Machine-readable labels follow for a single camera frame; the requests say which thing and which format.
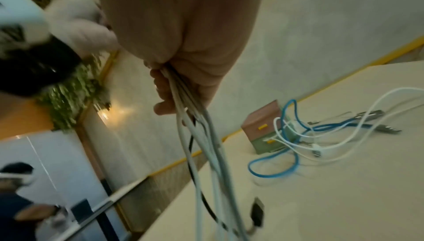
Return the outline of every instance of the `desk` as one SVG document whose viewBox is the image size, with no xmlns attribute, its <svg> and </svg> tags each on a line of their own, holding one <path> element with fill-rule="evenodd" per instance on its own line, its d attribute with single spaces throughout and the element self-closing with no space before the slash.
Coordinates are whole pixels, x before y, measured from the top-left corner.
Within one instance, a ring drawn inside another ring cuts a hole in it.
<svg viewBox="0 0 424 241">
<path fill-rule="evenodd" d="M 299 116 L 315 121 L 346 111 L 362 112 L 391 89 L 424 88 L 423 76 L 424 61 L 369 67 L 301 101 Z M 379 109 L 387 110 L 414 95 L 418 94 L 397 94 Z M 264 228 L 252 240 L 423 240 L 424 107 L 386 124 L 403 132 L 373 133 L 345 160 L 315 166 L 301 159 L 303 166 L 296 174 L 268 180 L 253 178 L 248 172 L 247 163 L 258 155 L 244 133 L 229 137 L 224 146 L 247 227 L 254 198 L 258 196 L 265 205 Z M 339 140 L 351 132 L 343 130 Z M 280 156 L 255 170 L 281 171 L 293 162 L 292 157 Z M 200 178 L 213 205 L 209 165 L 202 168 Z M 203 216 L 204 240 L 215 240 L 215 222 L 205 209 Z M 194 240 L 194 220 L 195 189 L 190 183 L 140 240 Z"/>
<path fill-rule="evenodd" d="M 130 183 L 129 185 L 126 185 L 121 189 L 117 190 L 111 196 L 109 196 L 101 203 L 96 205 L 94 208 L 92 208 L 93 215 L 85 219 L 80 224 L 78 222 L 73 222 L 66 231 L 62 232 L 61 234 L 58 234 L 57 236 L 54 236 L 50 239 L 50 241 L 66 241 L 72 238 L 77 233 L 82 231 L 86 226 L 92 223 L 98 216 L 105 214 L 105 212 L 109 210 L 117 201 L 119 201 L 122 197 L 137 188 L 144 180 L 146 179 L 136 180 L 135 182 Z"/>
</svg>

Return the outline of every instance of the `black cable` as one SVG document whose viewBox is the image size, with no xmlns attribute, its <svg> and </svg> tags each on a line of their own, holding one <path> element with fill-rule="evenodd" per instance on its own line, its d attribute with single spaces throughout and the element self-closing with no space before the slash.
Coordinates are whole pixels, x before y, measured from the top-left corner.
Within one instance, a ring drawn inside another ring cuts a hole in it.
<svg viewBox="0 0 424 241">
<path fill-rule="evenodd" d="M 196 119 L 193 119 L 193 124 L 194 124 L 194 125 L 196 125 Z M 192 150 L 192 148 L 193 148 L 193 142 L 194 142 L 194 137 L 193 137 L 193 135 L 191 135 L 191 136 L 190 136 L 190 143 L 189 143 L 189 152 L 190 152 L 190 153 L 191 153 L 191 150 Z M 193 177 L 193 171 L 192 171 L 192 169 L 190 168 L 190 165 L 189 165 L 189 172 L 190 172 L 191 180 L 193 181 L 194 186 L 196 186 L 196 182 L 194 181 L 194 177 Z M 203 192 L 202 192 L 202 202 L 203 202 L 204 207 L 205 207 L 205 208 L 206 208 L 206 210 L 208 211 L 209 215 L 212 217 L 212 219 L 213 219 L 216 223 L 218 223 L 218 218 L 216 217 L 215 213 L 213 212 L 213 210 L 212 210 L 212 209 L 211 209 L 211 207 L 209 206 L 209 203 L 208 203 L 208 201 L 206 200 L 205 196 L 203 195 Z M 225 223 L 223 223 L 223 222 L 221 222 L 221 224 L 222 224 L 222 228 L 224 228 L 226 231 L 228 231 L 228 226 L 227 226 Z M 233 229 L 233 232 L 234 232 L 234 234 L 235 234 L 237 237 L 239 236 L 239 233 L 237 232 L 237 230 L 236 230 L 236 229 Z"/>
</svg>

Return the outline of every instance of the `yellow drawer handle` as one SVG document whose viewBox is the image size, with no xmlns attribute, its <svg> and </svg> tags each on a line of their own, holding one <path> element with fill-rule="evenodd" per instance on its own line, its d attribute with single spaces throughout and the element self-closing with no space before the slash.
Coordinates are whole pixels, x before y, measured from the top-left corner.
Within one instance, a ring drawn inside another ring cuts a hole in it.
<svg viewBox="0 0 424 241">
<path fill-rule="evenodd" d="M 267 124 L 263 124 L 262 126 L 258 127 L 258 129 L 261 130 L 261 129 L 264 129 L 266 127 L 268 127 L 268 125 Z"/>
</svg>

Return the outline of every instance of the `bundle of cables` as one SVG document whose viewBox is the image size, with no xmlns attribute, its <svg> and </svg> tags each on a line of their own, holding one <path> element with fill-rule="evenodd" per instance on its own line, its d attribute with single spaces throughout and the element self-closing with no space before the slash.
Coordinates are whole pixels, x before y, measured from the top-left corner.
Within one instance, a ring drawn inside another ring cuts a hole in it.
<svg viewBox="0 0 424 241">
<path fill-rule="evenodd" d="M 370 113 L 372 112 L 372 110 L 374 110 L 375 109 L 375 107 L 384 99 L 384 98 L 386 98 L 387 96 L 389 96 L 389 95 L 391 95 L 391 94 L 394 94 L 394 93 L 397 93 L 397 92 L 401 92 L 401 91 L 417 91 L 417 92 L 424 92 L 424 89 L 421 89 L 421 88 L 414 88 L 414 87 L 401 87 L 401 88 L 397 88 L 397 89 L 394 89 L 394 90 L 391 90 L 391 91 L 389 91 L 389 92 L 387 92 L 387 93 L 385 93 L 383 96 L 381 96 L 380 98 L 378 98 L 375 102 L 374 102 L 374 104 L 372 104 L 372 106 L 368 109 L 368 111 L 367 112 L 365 112 L 361 117 L 361 120 L 359 121 L 359 123 L 354 123 L 354 121 L 356 120 L 356 118 L 350 118 L 350 119 L 347 119 L 347 120 L 344 120 L 344 121 L 342 121 L 342 122 L 340 122 L 340 123 L 331 123 L 331 124 L 322 124 L 322 125 L 317 125 L 317 126 L 313 126 L 313 127 L 311 127 L 310 125 L 305 125 L 300 119 L 299 119 L 299 116 L 298 116 L 298 110 L 297 110 L 297 101 L 296 100 L 294 100 L 294 99 L 292 99 L 292 100 L 290 100 L 290 101 L 288 101 L 287 103 L 286 103 L 286 105 L 283 107 L 283 109 L 282 109 L 282 112 L 281 112 L 281 117 L 276 117 L 275 119 L 274 119 L 274 130 L 275 130 L 275 133 L 276 133 L 276 135 L 274 136 L 274 137 L 272 137 L 272 138 L 268 138 L 268 139 L 264 139 L 264 141 L 268 141 L 268 140 L 270 140 L 270 139 L 272 139 L 272 140 L 275 140 L 275 141 L 277 141 L 277 142 L 280 142 L 280 143 L 283 143 L 283 144 L 285 144 L 285 146 L 286 146 L 286 148 L 284 148 L 283 150 L 281 150 L 281 151 L 279 151 L 279 152 L 276 152 L 276 153 L 274 153 L 274 154 L 271 154 L 271 155 L 269 155 L 269 156 L 265 156 L 265 157 L 262 157 L 262 158 L 258 158 L 258 159 L 255 159 L 255 160 L 253 160 L 253 161 L 251 161 L 251 162 L 249 162 L 249 164 L 248 164 L 248 170 L 250 171 L 250 173 L 252 173 L 254 176 L 257 176 L 257 177 L 261 177 L 261 178 L 276 178 L 276 177 L 283 177 L 283 176 L 287 176 L 287 175 L 289 175 L 289 174 L 291 174 L 291 173 L 293 173 L 293 172 L 295 172 L 296 171 L 296 169 L 298 168 L 298 166 L 299 166 L 299 156 L 301 156 L 301 157 L 304 157 L 304 158 L 306 158 L 306 159 L 309 159 L 309 160 L 311 160 L 311 161 L 315 161 L 315 162 L 335 162 L 335 161 L 338 161 L 338 160 L 341 160 L 341 159 L 344 159 L 344 158 L 346 158 L 346 157 L 348 157 L 349 155 L 351 155 L 352 153 L 353 153 L 353 151 L 355 151 L 356 150 L 356 148 L 359 146 L 359 145 L 361 145 L 369 136 L 370 136 L 370 134 L 379 126 L 379 125 L 381 125 L 385 120 L 387 120 L 388 118 L 390 118 L 390 117 L 392 117 L 392 116 L 395 116 L 395 115 L 398 115 L 398 114 L 401 114 L 401 113 L 404 113 L 404 112 L 407 112 L 407 111 L 409 111 L 409 110 L 412 110 L 412 109 L 415 109 L 415 108 L 417 108 L 417 107 L 420 107 L 420 106 L 423 106 L 424 104 L 419 104 L 419 105 L 415 105 L 415 106 L 413 106 L 413 107 L 408 107 L 408 108 L 406 108 L 406 109 L 403 109 L 403 110 L 400 110 L 400 111 L 396 111 L 396 112 L 393 112 L 393 113 L 389 113 L 389 114 L 386 114 L 386 115 L 384 115 L 384 116 L 382 116 L 381 117 L 381 119 L 379 119 L 377 122 L 375 122 L 374 124 L 366 124 L 365 123 L 365 121 L 367 121 L 367 119 L 368 119 L 368 116 L 370 115 Z M 299 123 L 299 125 L 302 127 L 302 128 L 304 128 L 305 130 L 302 132 L 302 133 L 298 133 L 298 132 L 296 132 L 290 125 L 288 125 L 287 124 L 287 122 L 283 119 L 284 117 L 286 117 L 286 112 L 287 112 L 287 108 L 291 105 L 291 104 L 294 104 L 294 112 L 295 112 L 295 119 L 297 120 L 297 122 Z M 278 128 L 278 126 L 277 126 L 277 121 L 278 120 L 281 120 L 282 121 L 282 123 L 281 124 L 285 124 L 285 126 L 283 126 L 283 128 L 280 130 L 279 128 Z M 293 141 L 293 142 L 291 142 L 288 138 L 287 138 L 287 136 L 286 136 L 286 134 L 285 134 L 285 132 L 284 132 L 284 128 L 285 127 L 287 127 L 289 130 L 291 130 L 291 131 L 293 131 L 298 137 L 296 138 L 296 140 L 295 141 Z M 312 137 L 312 138 L 319 138 L 319 137 L 323 137 L 324 135 L 327 135 L 327 134 L 331 134 L 331 133 L 334 133 L 334 132 L 336 132 L 336 131 L 338 131 L 338 130 L 341 130 L 341 129 L 344 129 L 345 127 L 355 127 L 355 130 L 354 130 L 354 132 L 349 136 L 349 137 L 347 137 L 345 140 L 343 140 L 343 141 L 341 141 L 340 143 L 338 143 L 338 144 L 335 144 L 335 145 L 330 145 L 330 146 L 326 146 L 326 147 L 321 147 L 321 146 L 319 146 L 318 144 L 316 144 L 316 143 L 314 143 L 313 145 L 312 145 L 312 147 L 308 147 L 308 146 L 303 146 L 303 145 L 300 145 L 299 143 L 300 143 L 300 140 L 302 139 L 302 138 L 304 138 L 304 137 Z M 349 142 L 349 141 L 351 141 L 357 134 L 358 134 L 358 132 L 359 132 L 359 130 L 361 129 L 361 128 L 366 128 L 366 129 L 368 129 L 368 132 L 351 148 L 351 149 L 349 149 L 347 152 L 345 152 L 345 153 L 343 153 L 342 155 L 340 155 L 340 156 L 337 156 L 337 157 L 334 157 L 334 158 L 329 158 L 329 159 L 323 159 L 323 158 L 317 158 L 316 156 L 309 156 L 309 155 L 306 155 L 306 154 L 303 154 L 303 153 L 301 153 L 301 152 L 299 152 L 299 151 L 297 151 L 296 149 L 295 149 L 295 147 L 296 148 L 302 148 L 302 149 L 306 149 L 306 150 L 311 150 L 311 151 L 313 151 L 314 153 L 317 153 L 317 154 L 321 154 L 321 152 L 322 151 L 325 151 L 325 150 L 331 150 L 331 149 L 336 149 L 336 148 L 339 148 L 339 147 L 341 147 L 341 146 L 343 146 L 343 145 L 345 145 L 347 142 Z M 306 135 L 307 133 L 309 133 L 309 132 L 312 132 L 313 133 L 313 136 L 308 136 L 308 135 Z M 324 134 L 321 134 L 321 135 L 315 135 L 314 133 L 315 132 L 327 132 L 327 133 L 324 133 Z M 293 151 L 293 155 L 294 155 L 294 157 L 295 157 L 295 160 L 294 160 L 294 163 L 293 163 L 293 165 L 289 168 L 289 169 L 286 169 L 286 170 L 284 170 L 284 171 L 282 171 L 282 172 L 279 172 L 279 173 L 275 173 L 275 174 L 259 174 L 259 173 L 256 173 L 255 171 L 253 171 L 253 169 L 252 169 L 252 165 L 254 165 L 255 163 L 257 163 L 257 162 L 261 162 L 261 161 L 266 161 L 266 160 L 270 160 L 270 159 L 272 159 L 272 158 L 275 158 L 275 157 L 277 157 L 277 156 L 279 156 L 279 155 L 281 155 L 281 154 L 285 154 L 285 153 L 287 153 L 287 152 L 289 152 L 289 151 Z"/>
<path fill-rule="evenodd" d="M 196 186 L 196 240 L 202 240 L 203 217 L 201 205 L 202 199 L 204 202 L 206 202 L 206 200 L 201 191 L 201 181 L 196 165 L 190 154 L 192 141 L 189 148 L 184 136 L 183 121 L 189 129 L 192 138 L 197 142 L 210 164 L 216 215 L 213 214 L 213 212 L 211 213 L 212 210 L 209 205 L 207 205 L 207 208 L 209 207 L 208 211 L 210 211 L 211 215 L 214 215 L 213 218 L 217 222 L 218 239 L 226 240 L 224 230 L 232 229 L 228 230 L 228 240 L 238 237 L 243 241 L 247 241 L 249 235 L 248 232 L 252 233 L 254 231 L 248 231 L 244 227 L 237 207 L 233 184 L 223 146 L 221 140 L 217 137 L 209 113 L 200 103 L 196 93 L 185 83 L 185 81 L 172 67 L 167 66 L 163 68 L 162 73 L 168 78 L 170 83 L 177 113 L 178 135 Z M 201 130 L 196 128 L 188 113 L 190 113 L 190 115 L 194 117 L 195 121 L 198 122 Z M 252 209 L 252 212 L 255 211 L 254 213 L 258 214 L 256 210 L 258 209 Z"/>
</svg>

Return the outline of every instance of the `black cap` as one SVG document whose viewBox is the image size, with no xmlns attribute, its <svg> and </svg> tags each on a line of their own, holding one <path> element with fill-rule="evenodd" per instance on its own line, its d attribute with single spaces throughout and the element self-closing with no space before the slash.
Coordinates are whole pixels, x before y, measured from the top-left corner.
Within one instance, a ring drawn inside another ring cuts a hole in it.
<svg viewBox="0 0 424 241">
<path fill-rule="evenodd" d="M 0 173 L 27 174 L 32 173 L 34 168 L 24 162 L 16 162 L 5 165 L 0 169 Z"/>
</svg>

